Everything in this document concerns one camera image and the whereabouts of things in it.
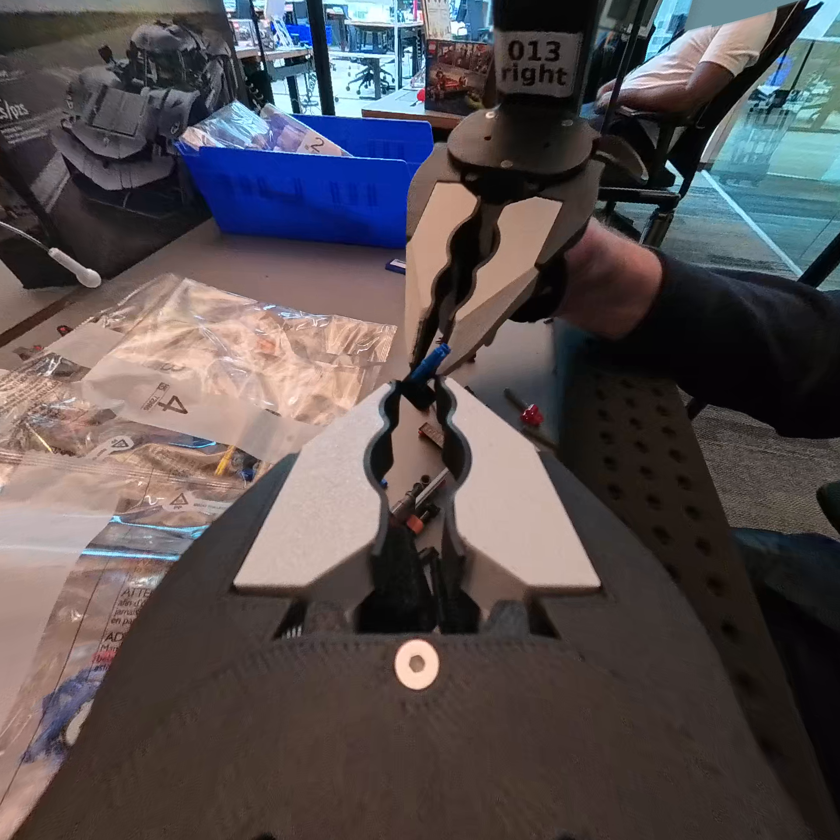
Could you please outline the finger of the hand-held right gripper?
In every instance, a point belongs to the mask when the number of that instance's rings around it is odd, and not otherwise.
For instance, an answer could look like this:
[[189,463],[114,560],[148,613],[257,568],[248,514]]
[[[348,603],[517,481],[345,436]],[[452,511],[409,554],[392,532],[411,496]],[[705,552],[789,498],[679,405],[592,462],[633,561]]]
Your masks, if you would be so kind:
[[408,195],[404,340],[412,368],[441,339],[450,352],[440,368],[456,370],[485,341],[478,281],[480,199],[461,182],[413,181]]
[[460,366],[534,291],[537,260],[563,207],[562,201],[530,197],[505,205],[496,221],[498,245],[472,273],[473,285],[452,318],[442,366]]

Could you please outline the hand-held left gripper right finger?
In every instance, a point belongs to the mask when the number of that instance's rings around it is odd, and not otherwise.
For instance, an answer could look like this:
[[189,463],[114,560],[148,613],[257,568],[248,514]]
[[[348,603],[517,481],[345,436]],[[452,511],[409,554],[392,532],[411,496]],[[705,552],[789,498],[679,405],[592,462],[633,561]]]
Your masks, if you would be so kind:
[[535,445],[451,377],[436,379],[436,407],[455,480],[444,556],[480,617],[499,604],[598,593],[602,580]]

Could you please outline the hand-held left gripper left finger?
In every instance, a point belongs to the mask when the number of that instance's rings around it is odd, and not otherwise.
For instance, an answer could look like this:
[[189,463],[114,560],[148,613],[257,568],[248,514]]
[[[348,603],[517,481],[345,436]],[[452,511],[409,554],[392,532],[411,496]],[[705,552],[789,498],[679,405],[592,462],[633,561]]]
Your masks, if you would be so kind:
[[303,445],[233,580],[249,607],[335,611],[351,631],[375,589],[373,566],[389,529],[383,480],[394,465],[397,384],[377,388]]

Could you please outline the black connector with blue pins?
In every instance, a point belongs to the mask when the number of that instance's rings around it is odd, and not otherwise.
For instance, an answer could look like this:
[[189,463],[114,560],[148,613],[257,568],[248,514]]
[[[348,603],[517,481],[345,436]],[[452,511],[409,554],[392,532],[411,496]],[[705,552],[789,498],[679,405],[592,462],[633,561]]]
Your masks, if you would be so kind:
[[450,353],[451,348],[448,344],[440,343],[400,381],[399,391],[401,396],[418,412],[425,413],[434,404],[436,395],[429,382],[434,381],[438,368]]

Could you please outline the blue plastic storage bin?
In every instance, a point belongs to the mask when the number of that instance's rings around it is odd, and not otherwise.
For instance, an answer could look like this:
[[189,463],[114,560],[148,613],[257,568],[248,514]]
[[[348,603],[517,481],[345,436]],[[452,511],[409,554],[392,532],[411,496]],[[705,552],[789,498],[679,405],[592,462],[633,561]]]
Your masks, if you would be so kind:
[[176,147],[226,234],[404,249],[408,188],[434,149],[424,120],[301,115],[349,156]]

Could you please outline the colourful lego box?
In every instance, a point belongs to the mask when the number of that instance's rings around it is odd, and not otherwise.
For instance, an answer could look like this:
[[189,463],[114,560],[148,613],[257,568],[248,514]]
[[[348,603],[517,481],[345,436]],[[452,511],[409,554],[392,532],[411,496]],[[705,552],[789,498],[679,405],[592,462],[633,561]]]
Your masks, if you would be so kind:
[[426,111],[466,117],[485,107],[492,69],[491,44],[429,39],[425,57]]

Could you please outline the scattered loose lego pieces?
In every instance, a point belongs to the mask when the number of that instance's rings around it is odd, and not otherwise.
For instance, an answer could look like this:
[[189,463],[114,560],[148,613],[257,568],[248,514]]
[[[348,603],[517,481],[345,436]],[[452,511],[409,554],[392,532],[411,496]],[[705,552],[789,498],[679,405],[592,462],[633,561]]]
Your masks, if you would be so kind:
[[406,450],[408,455],[419,457],[415,467],[423,469],[400,493],[389,485],[391,475],[387,475],[382,484],[390,500],[391,525],[410,538],[412,546],[427,563],[429,551],[439,551],[438,520],[443,515],[445,499],[453,482],[444,461],[445,433],[437,420],[427,416],[419,424],[416,436],[406,439],[405,444],[411,445]]

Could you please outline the red lego knob on axle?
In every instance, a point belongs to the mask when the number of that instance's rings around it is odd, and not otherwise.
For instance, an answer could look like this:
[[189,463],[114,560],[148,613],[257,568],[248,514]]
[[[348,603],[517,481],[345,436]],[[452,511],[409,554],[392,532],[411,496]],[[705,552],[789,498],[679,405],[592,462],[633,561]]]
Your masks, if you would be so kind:
[[503,390],[503,395],[517,409],[522,424],[532,428],[541,427],[544,417],[537,404],[524,399],[509,387]]

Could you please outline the pile of lego part bags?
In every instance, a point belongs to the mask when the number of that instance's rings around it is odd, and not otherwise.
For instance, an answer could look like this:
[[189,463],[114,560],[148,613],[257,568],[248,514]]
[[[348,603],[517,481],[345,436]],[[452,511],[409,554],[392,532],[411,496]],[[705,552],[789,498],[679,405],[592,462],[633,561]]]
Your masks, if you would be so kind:
[[372,391],[395,336],[166,275],[2,372],[2,838],[169,569]]

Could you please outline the black lego set box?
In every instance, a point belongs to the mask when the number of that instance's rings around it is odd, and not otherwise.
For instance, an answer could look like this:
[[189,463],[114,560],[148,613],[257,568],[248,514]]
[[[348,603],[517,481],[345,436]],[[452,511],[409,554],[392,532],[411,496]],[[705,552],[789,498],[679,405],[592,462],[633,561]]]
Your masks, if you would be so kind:
[[210,217],[177,141],[244,76],[221,1],[2,1],[2,262],[73,286],[59,249],[110,279]]

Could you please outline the person's right hand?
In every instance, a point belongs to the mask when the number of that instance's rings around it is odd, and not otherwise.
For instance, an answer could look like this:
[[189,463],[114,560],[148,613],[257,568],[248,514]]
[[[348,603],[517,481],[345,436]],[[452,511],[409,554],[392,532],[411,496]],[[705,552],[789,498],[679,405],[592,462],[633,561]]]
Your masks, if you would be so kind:
[[658,253],[591,218],[564,255],[565,290],[554,315],[607,340],[621,340],[644,320],[664,280]]

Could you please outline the wooden-edged work table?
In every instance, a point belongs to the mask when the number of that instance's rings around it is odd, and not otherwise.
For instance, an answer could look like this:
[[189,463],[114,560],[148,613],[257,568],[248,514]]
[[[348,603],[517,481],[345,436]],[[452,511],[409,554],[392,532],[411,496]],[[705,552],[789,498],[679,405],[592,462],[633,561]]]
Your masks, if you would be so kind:
[[426,122],[438,132],[450,132],[465,118],[450,112],[426,110],[425,102],[417,99],[419,92],[402,89],[379,99],[363,100],[361,117]]

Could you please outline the black perforated office chair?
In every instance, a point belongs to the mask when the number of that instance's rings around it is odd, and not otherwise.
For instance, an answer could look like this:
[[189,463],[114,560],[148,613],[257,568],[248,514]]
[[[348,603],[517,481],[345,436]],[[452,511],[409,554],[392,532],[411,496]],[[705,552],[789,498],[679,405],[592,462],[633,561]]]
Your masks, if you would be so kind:
[[676,595],[703,627],[750,743],[815,836],[838,838],[837,809],[676,387],[615,367],[579,330],[553,329],[561,460],[653,558],[651,572],[630,560],[621,572]]

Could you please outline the crumpled clear plastic bag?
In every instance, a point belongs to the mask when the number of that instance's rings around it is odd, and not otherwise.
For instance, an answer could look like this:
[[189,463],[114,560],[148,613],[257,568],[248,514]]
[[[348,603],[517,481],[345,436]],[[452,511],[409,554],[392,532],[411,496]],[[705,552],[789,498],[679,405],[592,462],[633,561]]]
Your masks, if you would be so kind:
[[273,105],[254,112],[239,101],[188,127],[178,144],[190,151],[217,148],[351,157],[350,152]]

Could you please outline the cluttered workbench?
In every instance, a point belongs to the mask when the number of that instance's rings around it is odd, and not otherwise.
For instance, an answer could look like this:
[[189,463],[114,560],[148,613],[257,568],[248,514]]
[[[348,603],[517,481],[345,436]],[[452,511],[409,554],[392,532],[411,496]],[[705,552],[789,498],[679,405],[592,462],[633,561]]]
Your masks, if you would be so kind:
[[228,24],[245,77],[248,106],[257,112],[267,103],[273,104],[274,83],[285,82],[290,109],[303,113],[298,78],[314,71],[311,49],[299,45],[271,49],[253,19],[230,18]]

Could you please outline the wooden book stand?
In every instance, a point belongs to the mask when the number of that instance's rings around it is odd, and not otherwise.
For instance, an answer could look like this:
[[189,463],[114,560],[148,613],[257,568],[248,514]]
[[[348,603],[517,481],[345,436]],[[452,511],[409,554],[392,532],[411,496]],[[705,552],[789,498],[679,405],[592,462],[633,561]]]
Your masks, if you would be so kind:
[[83,266],[60,248],[49,247],[34,236],[4,221],[1,222],[1,229],[43,250],[48,257],[68,270],[82,286],[86,288],[98,288],[102,285],[102,278],[97,271]]

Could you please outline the black metal post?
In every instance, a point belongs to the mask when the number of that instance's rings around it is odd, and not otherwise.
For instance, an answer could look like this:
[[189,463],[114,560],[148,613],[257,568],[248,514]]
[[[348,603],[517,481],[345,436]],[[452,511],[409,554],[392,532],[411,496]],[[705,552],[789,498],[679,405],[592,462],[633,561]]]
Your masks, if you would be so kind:
[[323,1],[306,1],[308,23],[311,33],[312,61],[318,84],[321,113],[325,117],[335,116],[332,72],[327,40],[326,17]]

